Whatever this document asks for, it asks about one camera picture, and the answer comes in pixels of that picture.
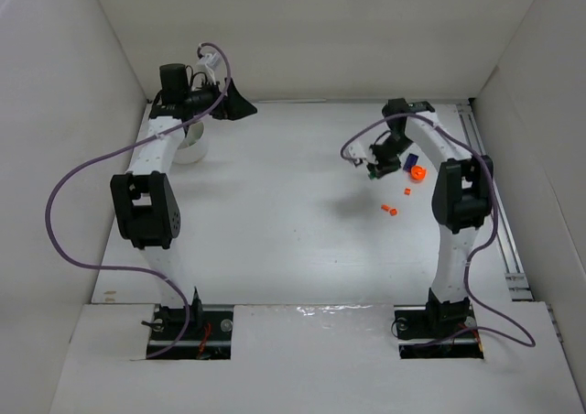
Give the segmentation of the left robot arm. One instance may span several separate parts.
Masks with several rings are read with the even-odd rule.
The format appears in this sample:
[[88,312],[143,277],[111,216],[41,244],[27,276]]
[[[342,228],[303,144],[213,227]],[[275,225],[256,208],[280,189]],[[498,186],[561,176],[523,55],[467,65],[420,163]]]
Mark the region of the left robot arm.
[[193,86],[185,65],[160,67],[161,89],[148,116],[146,143],[127,171],[110,181],[120,235],[146,262],[142,272],[165,285],[159,291],[163,321],[183,318],[194,323],[201,315],[197,290],[174,246],[181,216],[168,177],[173,159],[204,116],[237,121],[257,112],[232,78],[217,82],[210,71],[204,76],[199,86]]

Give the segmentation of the white divided round container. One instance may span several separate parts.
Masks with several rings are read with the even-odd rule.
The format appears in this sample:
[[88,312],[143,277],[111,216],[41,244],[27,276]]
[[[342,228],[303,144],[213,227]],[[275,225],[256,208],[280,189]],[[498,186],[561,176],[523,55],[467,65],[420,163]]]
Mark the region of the white divided round container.
[[209,149],[209,136],[203,122],[189,127],[188,133],[175,153],[173,161],[180,165],[196,163],[204,159]]

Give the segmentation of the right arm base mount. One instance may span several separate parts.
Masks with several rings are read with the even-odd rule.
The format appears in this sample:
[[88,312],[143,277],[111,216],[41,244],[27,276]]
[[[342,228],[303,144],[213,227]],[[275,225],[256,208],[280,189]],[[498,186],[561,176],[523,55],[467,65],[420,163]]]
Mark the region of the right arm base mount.
[[399,340],[401,359],[484,359],[477,331],[449,338],[474,324],[471,310],[463,316],[432,323],[424,309],[399,308],[395,310],[391,332]]

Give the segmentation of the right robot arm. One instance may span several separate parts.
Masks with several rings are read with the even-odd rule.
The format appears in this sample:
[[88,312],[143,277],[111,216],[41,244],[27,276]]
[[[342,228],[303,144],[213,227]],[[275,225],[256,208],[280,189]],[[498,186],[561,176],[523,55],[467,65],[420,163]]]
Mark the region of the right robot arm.
[[427,102],[392,99],[382,109],[389,136],[369,147],[369,177],[381,179],[403,168],[401,156],[415,144],[437,171],[431,209],[439,224],[439,259],[423,310],[395,312],[397,337],[401,340],[445,338],[457,332],[470,314],[470,298],[464,272],[476,236],[490,214],[493,201],[483,167],[493,170],[492,160],[480,159],[440,133],[435,109]]

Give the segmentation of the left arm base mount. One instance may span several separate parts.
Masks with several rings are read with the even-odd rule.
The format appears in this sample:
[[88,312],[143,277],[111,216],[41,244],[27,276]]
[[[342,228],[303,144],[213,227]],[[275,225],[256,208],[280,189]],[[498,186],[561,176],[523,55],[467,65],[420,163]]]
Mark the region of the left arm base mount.
[[154,360],[229,360],[232,351],[233,306],[204,305],[197,322],[169,350],[184,324],[183,309],[156,306],[151,320],[142,321],[149,329],[146,356]]

